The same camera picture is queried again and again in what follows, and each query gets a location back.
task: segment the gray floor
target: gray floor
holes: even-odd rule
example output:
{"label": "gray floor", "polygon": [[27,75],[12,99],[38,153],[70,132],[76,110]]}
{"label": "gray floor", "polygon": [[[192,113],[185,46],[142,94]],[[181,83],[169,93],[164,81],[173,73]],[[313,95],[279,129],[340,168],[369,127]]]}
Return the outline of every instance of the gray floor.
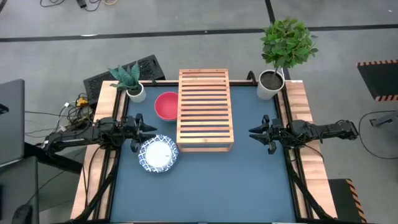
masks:
{"label": "gray floor", "polygon": [[[277,19],[297,17],[308,26],[394,24],[396,1],[272,0]],[[269,25],[263,0],[119,0],[96,12],[79,10],[75,1],[42,8],[39,1],[8,0],[0,13],[0,37],[115,34],[195,29],[231,29]],[[290,69],[303,80],[313,119],[332,123],[350,119],[356,124],[370,111],[396,110],[398,103],[376,103],[356,68],[357,62],[397,59],[397,29],[316,32],[319,53]],[[135,39],[71,40],[0,43],[0,82],[25,79],[26,110],[58,113],[62,105],[84,91],[83,79],[108,67],[155,54],[167,79],[181,68],[228,68],[232,79],[256,75],[270,65],[262,60],[261,34],[226,34]],[[26,131],[51,128],[56,118],[26,115]],[[380,156],[398,156],[396,125],[361,130],[365,144]],[[30,143],[42,138],[26,138]],[[68,151],[70,157],[78,153]],[[359,140],[328,139],[322,145],[329,178],[350,178],[358,190],[369,222],[398,223],[398,161],[368,154]],[[59,172],[40,166],[44,183]],[[42,223],[68,219],[77,175],[64,173],[40,193]]]}

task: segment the blue table surface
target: blue table surface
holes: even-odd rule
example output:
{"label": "blue table surface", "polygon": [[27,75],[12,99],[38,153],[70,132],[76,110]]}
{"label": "blue table surface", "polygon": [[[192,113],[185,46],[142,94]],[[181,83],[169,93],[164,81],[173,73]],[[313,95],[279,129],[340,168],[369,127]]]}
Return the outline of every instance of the blue table surface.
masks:
{"label": "blue table surface", "polygon": [[[147,98],[129,102],[127,113],[144,115],[155,133],[176,138],[177,123],[161,120],[156,98],[177,86],[146,87]],[[229,152],[181,152],[167,172],[139,165],[127,140],[121,152],[111,222],[294,222],[284,154],[249,137],[264,114],[276,117],[273,100],[262,101],[256,87],[231,86],[234,145]]]}

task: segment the blue and white plate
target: blue and white plate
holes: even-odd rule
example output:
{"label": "blue and white plate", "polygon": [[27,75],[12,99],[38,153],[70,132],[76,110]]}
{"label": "blue and white plate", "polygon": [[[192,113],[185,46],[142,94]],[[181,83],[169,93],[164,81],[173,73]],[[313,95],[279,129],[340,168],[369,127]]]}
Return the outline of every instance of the blue and white plate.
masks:
{"label": "blue and white plate", "polygon": [[173,140],[167,136],[157,134],[146,140],[138,154],[140,165],[149,172],[168,171],[177,160],[178,149]]}

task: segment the white pot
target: white pot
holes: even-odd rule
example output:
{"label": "white pot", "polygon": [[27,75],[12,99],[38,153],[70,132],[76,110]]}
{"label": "white pot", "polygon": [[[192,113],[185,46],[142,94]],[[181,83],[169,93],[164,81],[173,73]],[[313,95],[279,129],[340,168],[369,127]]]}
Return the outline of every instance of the white pot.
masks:
{"label": "white pot", "polygon": [[285,78],[279,72],[276,72],[278,76],[282,79],[282,86],[277,90],[269,90],[261,84],[261,76],[266,72],[274,72],[274,70],[265,70],[260,74],[259,84],[257,85],[257,96],[262,100],[271,99],[279,90],[281,90],[285,85]]}
{"label": "white pot", "polygon": [[129,92],[126,90],[127,95],[130,97],[130,100],[135,103],[142,102],[147,97],[144,86],[141,83],[139,85],[141,86],[141,92],[137,95],[130,95]]}

